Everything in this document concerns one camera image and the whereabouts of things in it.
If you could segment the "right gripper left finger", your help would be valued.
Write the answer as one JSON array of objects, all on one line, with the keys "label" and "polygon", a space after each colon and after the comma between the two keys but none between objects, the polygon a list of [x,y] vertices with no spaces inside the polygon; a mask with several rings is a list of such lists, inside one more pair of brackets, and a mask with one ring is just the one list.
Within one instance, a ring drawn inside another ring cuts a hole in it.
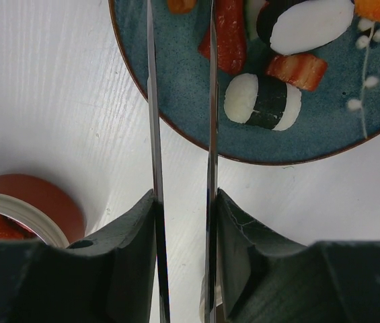
[{"label": "right gripper left finger", "polygon": [[0,240],[0,322],[148,322],[154,215],[149,191],[66,249]]}]

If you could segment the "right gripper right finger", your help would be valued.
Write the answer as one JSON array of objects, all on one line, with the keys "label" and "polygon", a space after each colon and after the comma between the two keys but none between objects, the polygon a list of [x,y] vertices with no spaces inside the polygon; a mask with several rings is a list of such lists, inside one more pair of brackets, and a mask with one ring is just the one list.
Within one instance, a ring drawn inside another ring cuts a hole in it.
[{"label": "right gripper right finger", "polygon": [[229,322],[380,322],[380,241],[294,242],[218,195]]}]

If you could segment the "metal tongs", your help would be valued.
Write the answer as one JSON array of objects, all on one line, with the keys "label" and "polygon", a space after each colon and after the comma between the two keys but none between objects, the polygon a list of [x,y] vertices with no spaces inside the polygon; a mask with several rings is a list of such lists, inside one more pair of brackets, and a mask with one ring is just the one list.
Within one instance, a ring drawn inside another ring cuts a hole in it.
[{"label": "metal tongs", "polygon": [[[204,261],[204,321],[217,321],[217,175],[218,175],[218,120],[219,84],[216,2],[211,2],[210,17],[210,92],[209,92],[209,148],[206,193],[206,251]],[[167,274],[167,252],[165,240],[165,215],[163,197],[163,172],[161,158],[161,135],[159,107],[157,102],[157,72],[155,53],[155,31],[151,2],[147,2],[147,101],[153,167],[153,193],[155,201],[155,242],[157,248],[157,276],[159,282],[159,318],[170,321],[169,286]]]}]

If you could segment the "red steel lunch bowl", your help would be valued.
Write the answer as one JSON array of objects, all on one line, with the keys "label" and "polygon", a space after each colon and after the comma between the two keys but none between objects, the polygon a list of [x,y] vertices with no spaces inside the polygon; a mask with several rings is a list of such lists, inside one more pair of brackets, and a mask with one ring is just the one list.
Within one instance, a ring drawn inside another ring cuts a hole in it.
[{"label": "red steel lunch bowl", "polygon": [[85,236],[85,217],[58,186],[26,174],[0,175],[0,215],[46,244],[66,248]]}]

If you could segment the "blue ceramic food plate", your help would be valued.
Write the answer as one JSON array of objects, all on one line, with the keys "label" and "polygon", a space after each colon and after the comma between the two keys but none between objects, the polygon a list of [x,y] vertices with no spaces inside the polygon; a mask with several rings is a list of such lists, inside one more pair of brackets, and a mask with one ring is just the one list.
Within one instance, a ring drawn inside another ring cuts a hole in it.
[{"label": "blue ceramic food plate", "polygon": [[[141,93],[147,93],[147,2],[111,1],[112,25],[124,62]],[[167,1],[150,1],[155,31],[157,99],[161,117],[202,148],[209,142],[210,17],[212,1],[197,1],[172,14]],[[219,142],[223,157],[260,165],[309,162],[346,151],[380,133],[380,22],[355,13],[347,31],[310,53],[327,62],[317,89],[301,90],[294,125],[272,131],[229,120],[223,105],[230,81],[265,74],[277,52],[256,30],[268,1],[243,1],[247,58],[230,75],[218,68]]]}]

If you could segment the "red pepper piece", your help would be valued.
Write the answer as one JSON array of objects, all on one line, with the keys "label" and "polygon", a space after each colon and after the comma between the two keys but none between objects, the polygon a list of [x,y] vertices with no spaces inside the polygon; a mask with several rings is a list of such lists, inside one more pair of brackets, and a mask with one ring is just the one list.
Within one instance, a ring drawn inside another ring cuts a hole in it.
[{"label": "red pepper piece", "polygon": [[216,1],[217,63],[220,70],[237,75],[247,58],[243,1]]}]

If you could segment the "white rice ball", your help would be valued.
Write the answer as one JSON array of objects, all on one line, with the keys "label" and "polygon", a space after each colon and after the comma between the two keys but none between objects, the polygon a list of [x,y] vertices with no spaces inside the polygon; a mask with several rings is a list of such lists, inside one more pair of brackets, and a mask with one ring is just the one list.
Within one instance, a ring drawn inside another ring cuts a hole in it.
[{"label": "white rice ball", "polygon": [[307,52],[337,39],[351,25],[349,0],[268,1],[256,22],[258,37],[280,55]]}]

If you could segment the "black white sushi roll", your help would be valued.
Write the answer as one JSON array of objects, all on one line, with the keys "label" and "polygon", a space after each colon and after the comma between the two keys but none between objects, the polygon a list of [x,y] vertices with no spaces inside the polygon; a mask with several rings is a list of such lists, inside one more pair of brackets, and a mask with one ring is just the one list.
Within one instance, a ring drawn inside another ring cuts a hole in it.
[{"label": "black white sushi roll", "polygon": [[270,76],[244,73],[230,81],[223,108],[233,122],[285,131],[299,116],[301,97],[301,90],[289,83]]}]

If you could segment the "bacon piece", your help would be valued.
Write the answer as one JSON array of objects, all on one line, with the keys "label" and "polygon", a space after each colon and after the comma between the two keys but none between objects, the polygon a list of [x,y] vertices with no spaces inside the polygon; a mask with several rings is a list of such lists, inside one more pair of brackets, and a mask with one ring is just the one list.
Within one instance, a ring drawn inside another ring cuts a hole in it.
[{"label": "bacon piece", "polygon": [[328,64],[310,53],[276,55],[268,64],[265,74],[289,83],[299,89],[315,91]]}]

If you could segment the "orange fried food piece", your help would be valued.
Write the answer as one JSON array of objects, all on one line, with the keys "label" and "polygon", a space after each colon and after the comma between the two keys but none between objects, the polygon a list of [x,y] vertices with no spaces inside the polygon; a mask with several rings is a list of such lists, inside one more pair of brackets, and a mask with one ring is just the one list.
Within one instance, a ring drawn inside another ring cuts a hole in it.
[{"label": "orange fried food piece", "polygon": [[185,14],[191,12],[197,0],[167,0],[167,6],[172,14]]}]

